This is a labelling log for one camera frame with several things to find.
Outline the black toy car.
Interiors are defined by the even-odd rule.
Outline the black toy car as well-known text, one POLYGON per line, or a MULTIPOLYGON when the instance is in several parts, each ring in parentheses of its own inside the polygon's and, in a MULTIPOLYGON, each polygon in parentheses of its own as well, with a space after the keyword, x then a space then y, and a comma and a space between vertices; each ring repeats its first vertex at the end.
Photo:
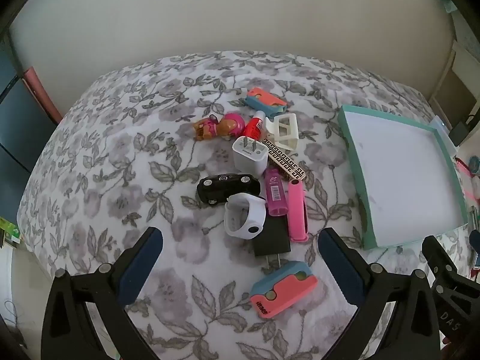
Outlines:
POLYGON ((234 194, 260 195, 260 182, 251 174, 227 173, 211 175, 199 180, 197 194, 199 200, 209 206, 226 203, 234 194))

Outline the cream plastic frame clip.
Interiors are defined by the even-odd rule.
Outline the cream plastic frame clip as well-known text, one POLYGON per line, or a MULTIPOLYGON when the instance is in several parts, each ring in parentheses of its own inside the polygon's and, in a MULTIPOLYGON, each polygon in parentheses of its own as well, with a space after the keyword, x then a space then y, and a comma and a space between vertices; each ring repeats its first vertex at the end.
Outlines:
POLYGON ((295 151, 299 143, 299 128, 295 113, 277 115, 265 120, 267 137, 283 150, 295 151))

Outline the gold greek key bar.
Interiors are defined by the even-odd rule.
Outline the gold greek key bar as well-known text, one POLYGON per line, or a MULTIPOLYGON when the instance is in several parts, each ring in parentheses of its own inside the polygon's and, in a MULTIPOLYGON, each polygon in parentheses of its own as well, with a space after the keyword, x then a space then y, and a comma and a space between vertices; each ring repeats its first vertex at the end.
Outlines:
POLYGON ((268 148, 268 156, 291 180, 304 180, 306 172, 292 158, 285 154, 272 141, 264 138, 261 141, 268 148))

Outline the red white glue tube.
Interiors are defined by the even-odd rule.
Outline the red white glue tube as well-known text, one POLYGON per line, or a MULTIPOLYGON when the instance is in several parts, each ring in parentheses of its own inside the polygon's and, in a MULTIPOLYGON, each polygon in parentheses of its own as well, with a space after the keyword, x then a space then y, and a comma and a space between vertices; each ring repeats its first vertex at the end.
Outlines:
POLYGON ((256 111, 250 121, 244 127, 242 135, 253 140, 260 141, 263 130, 266 114, 263 111, 256 111))

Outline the black power adapter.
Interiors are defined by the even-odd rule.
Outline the black power adapter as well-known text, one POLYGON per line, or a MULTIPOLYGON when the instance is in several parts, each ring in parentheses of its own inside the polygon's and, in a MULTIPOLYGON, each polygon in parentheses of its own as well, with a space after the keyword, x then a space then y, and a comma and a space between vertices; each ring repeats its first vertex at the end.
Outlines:
POLYGON ((290 252, 290 237, 287 215, 267 214, 263 231, 252 240, 256 257, 286 254, 290 252))

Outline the white shelf unit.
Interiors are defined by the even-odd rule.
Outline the white shelf unit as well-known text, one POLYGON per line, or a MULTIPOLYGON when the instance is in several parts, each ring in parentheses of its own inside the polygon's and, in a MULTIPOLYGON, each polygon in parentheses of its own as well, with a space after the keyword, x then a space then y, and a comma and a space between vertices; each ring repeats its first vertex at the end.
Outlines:
POLYGON ((452 44, 429 104, 449 128, 479 110, 479 61, 457 41, 452 44))

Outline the white power bank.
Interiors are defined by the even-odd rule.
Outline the white power bank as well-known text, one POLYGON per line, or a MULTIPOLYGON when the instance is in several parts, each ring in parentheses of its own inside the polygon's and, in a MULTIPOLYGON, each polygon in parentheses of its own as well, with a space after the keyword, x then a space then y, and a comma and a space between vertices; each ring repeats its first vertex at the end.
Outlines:
POLYGON ((430 122, 430 126, 432 128, 435 128, 438 131, 442 139, 442 142, 447 149, 448 154, 451 157, 456 157, 458 148, 454 145, 454 143, 450 139, 450 136, 448 135, 449 130, 447 126, 444 124, 444 122, 442 121, 442 119, 440 119, 438 115, 434 116, 430 122))

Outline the white wall charger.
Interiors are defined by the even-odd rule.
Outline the white wall charger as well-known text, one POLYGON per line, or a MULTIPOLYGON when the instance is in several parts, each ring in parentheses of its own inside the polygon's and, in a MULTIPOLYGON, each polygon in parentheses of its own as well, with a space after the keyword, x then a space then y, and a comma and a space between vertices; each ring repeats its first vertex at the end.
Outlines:
POLYGON ((268 166, 268 147, 248 136, 240 136, 232 144, 233 163, 237 170, 261 176, 268 166))

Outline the black plugged charger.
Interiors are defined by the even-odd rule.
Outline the black plugged charger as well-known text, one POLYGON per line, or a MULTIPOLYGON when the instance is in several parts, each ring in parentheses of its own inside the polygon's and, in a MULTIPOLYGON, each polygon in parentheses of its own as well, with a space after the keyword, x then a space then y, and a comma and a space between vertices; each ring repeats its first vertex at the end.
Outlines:
POLYGON ((459 146, 470 133, 470 127, 465 122, 460 121, 448 133, 448 136, 454 146, 459 146))

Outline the teal rimmed white tray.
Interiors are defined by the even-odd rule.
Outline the teal rimmed white tray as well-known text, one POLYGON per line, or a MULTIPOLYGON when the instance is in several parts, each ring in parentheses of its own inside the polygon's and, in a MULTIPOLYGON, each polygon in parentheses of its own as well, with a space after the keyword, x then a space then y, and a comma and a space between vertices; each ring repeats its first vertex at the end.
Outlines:
POLYGON ((337 122, 360 199, 364 249, 420 242, 467 225, 456 166, 434 127, 350 105, 337 122))

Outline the pink puppy toy figure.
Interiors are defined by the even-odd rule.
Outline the pink puppy toy figure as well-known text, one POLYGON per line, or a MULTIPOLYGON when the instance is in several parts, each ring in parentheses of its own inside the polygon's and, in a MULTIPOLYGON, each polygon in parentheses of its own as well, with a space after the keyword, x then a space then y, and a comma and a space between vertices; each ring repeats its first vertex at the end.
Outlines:
POLYGON ((210 140, 216 137, 238 138, 242 135, 246 123, 237 113, 227 113, 221 119, 215 115, 201 119, 193 124, 197 141, 210 140))

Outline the magenta usb stick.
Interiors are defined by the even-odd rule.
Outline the magenta usb stick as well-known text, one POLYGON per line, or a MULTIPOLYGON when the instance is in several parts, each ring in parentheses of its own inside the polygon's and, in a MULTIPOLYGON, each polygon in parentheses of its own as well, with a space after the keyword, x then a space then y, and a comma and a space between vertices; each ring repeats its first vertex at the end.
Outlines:
POLYGON ((264 183, 268 213, 271 216, 284 216, 288 213, 288 203, 280 173, 268 167, 264 173, 264 183))

